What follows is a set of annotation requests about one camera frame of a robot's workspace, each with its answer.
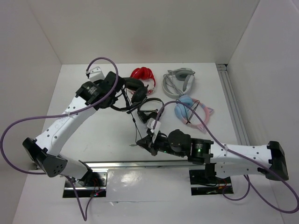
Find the black headset with microphone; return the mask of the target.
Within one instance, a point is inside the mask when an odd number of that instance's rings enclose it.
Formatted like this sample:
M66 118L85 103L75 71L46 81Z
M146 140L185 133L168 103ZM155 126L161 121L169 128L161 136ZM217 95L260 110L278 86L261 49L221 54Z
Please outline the black headset with microphone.
M137 135L141 138L141 133L137 127L136 120L132 114L132 112L138 108L147 98L148 86L145 86L142 81L132 77L124 78L125 84L124 87L121 88L121 96L124 97L126 106L119 108L114 105L110 106L113 110L118 112L126 112L130 114L132 117L132 121L135 125L135 144L131 146L137 145Z

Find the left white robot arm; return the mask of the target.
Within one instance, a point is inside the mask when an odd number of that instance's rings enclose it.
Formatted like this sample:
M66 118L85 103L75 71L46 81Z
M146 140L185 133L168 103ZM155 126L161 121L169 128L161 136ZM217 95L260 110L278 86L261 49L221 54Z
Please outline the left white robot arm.
M82 161L75 161L60 154L67 140L99 109L105 109L116 102L125 80L112 71L99 80L87 81L76 91L76 95L63 117L36 138L26 138L23 147L32 161L48 177L64 175L75 178L81 186L87 186L95 177L92 169Z

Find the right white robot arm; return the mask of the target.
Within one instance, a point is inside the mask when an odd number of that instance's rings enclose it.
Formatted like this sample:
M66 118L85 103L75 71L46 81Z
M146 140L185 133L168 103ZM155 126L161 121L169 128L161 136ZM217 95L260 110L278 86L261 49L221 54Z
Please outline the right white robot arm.
M158 152L186 157L189 163L204 166L209 183L237 175L264 175L273 181L289 179L285 153L277 141L262 146L242 146L193 138L176 129L169 135L150 131L137 141L152 156Z

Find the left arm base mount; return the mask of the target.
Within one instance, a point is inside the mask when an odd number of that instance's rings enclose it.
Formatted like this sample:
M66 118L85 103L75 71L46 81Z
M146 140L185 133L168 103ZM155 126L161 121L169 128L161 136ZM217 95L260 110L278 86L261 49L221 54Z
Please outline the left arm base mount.
M66 179L64 184L63 198L75 198L74 185L79 198L89 198L91 196L106 197L107 194L107 169L94 170L92 177L87 182L80 181L74 177L71 182Z

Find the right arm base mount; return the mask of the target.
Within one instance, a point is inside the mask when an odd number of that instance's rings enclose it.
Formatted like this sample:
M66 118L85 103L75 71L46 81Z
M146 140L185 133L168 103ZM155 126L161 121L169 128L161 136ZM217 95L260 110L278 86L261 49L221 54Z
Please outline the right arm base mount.
M221 195L223 190L225 193L233 194L231 178L217 177L215 163L188 168L192 196Z

